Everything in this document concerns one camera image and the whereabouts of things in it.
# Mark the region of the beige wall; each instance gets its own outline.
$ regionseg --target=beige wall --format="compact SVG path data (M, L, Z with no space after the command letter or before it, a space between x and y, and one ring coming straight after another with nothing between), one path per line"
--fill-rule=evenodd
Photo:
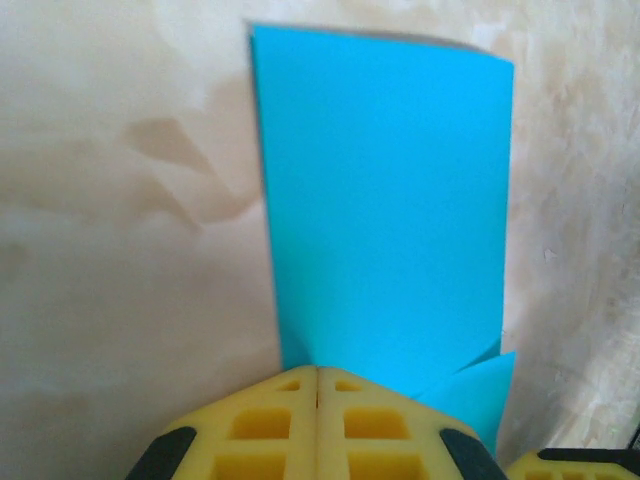
M1 476L123 477L173 416L277 371L246 20L429 34L516 63L505 346L520 356L500 455L624 443L637 2L4 3Z

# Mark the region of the stain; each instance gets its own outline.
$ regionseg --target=stain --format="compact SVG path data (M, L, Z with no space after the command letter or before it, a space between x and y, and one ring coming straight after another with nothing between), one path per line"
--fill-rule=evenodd
M136 151L156 160L211 173L207 157L184 132L175 118L152 118L129 126L124 141Z
M13 283L28 260L29 252L23 245L0 245L0 288Z
M152 176L142 177L135 191L127 199L128 222L139 221L153 213L166 213L193 232L200 231L200 225L180 201Z

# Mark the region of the black rubber pad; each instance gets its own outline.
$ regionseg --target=black rubber pad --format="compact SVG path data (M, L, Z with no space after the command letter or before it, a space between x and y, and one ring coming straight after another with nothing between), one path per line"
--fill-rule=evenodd
M180 427L156 438L125 480L171 480L196 438L196 429Z
M440 430L440 438L464 480L507 480L480 440L453 428Z
M640 452L599 448L546 448L538 452L542 460L585 463L615 463L640 476Z

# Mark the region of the blue paper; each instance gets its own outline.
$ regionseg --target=blue paper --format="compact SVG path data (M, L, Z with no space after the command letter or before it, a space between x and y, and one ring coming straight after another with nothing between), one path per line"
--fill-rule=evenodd
M430 387L416 400L469 425L495 455L515 358L511 353L472 365L441 385Z
M284 367L455 383L500 346L513 65L262 26L252 49Z

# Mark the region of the square hole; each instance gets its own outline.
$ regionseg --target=square hole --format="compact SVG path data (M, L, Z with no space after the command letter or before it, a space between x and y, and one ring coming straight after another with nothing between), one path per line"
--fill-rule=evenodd
M527 472L524 478L525 480L551 480L551 472Z
M280 392L295 392L300 390L300 380L293 380L289 383L282 385L278 391Z
M233 419L229 439L289 438L291 412L286 408L254 408Z
M269 455L220 455L211 480L283 480L286 457Z
M562 480L585 480L582 472L562 472Z
M407 439L402 415L390 408L350 408L344 412L346 438Z
M336 391L338 392L360 392L362 388L353 383L345 382L344 380L338 380L336 382Z
M349 453L349 480L428 480L417 455Z

